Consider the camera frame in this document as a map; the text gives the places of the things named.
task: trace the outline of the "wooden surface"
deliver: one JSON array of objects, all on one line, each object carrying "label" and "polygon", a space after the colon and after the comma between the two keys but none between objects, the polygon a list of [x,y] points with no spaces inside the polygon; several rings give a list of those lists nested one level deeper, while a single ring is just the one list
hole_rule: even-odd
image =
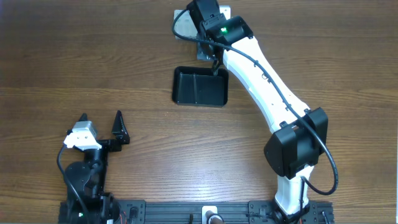
[{"label": "wooden surface", "polygon": [[[209,67],[170,31],[188,1],[0,1],[0,222],[53,223],[66,199],[55,159],[86,112],[100,138],[121,110],[131,144],[109,157],[117,198],[270,200],[265,119],[231,75],[224,108],[177,106],[174,68]],[[396,215],[398,1],[221,0],[251,26],[292,91],[329,117],[337,223]],[[67,151],[63,164],[82,154]],[[332,185],[325,156],[312,182]]]}]

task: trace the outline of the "black plastic container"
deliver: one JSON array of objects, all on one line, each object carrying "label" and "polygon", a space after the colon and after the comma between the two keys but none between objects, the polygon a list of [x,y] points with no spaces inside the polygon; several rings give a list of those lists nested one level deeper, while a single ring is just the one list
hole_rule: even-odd
[{"label": "black plastic container", "polygon": [[211,68],[177,67],[174,71],[173,101],[178,105],[222,107],[228,101],[228,72]]}]

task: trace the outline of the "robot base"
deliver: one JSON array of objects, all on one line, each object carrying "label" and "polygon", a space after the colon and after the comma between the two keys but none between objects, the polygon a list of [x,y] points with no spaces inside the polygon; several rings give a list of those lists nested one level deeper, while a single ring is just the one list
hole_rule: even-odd
[{"label": "robot base", "polygon": [[[146,202],[145,200],[119,200],[123,223],[127,224],[202,224],[202,207],[216,206],[226,224],[274,224],[275,206],[272,201],[250,202]],[[331,203],[310,201],[310,210],[302,217],[303,224],[323,224],[324,211],[329,222],[334,222]],[[61,203],[59,223],[68,223],[67,206]]]}]

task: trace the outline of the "wood grain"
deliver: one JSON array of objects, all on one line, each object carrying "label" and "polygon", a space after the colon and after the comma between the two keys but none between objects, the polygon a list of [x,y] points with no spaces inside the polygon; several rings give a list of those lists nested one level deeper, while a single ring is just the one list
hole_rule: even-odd
[{"label": "wood grain", "polygon": [[[224,108],[177,106],[173,70],[209,67],[170,25],[183,0],[0,1],[0,222],[54,223],[66,186],[55,158],[81,113],[109,138],[116,110],[131,144],[111,154],[117,198],[270,200],[266,122],[231,76]],[[398,1],[220,0],[251,26],[286,84],[329,116],[337,223],[396,215]],[[82,154],[67,151],[63,164]],[[329,189],[321,156],[312,182]]]}]

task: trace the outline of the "tabletop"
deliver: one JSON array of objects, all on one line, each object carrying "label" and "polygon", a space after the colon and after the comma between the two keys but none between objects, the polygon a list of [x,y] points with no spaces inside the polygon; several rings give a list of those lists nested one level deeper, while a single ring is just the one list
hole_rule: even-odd
[{"label": "tabletop", "polygon": [[[329,117],[337,223],[393,223],[397,200],[398,1],[220,0],[249,24],[286,85]],[[223,108],[171,100],[195,44],[172,35],[183,0],[0,1],[0,222],[54,223],[66,186],[56,164],[66,130],[87,113],[99,138],[121,110],[130,145],[109,155],[106,190],[149,202],[271,200],[271,134],[229,78]],[[82,160],[67,150],[62,163]],[[328,190],[325,155],[311,182]]]}]

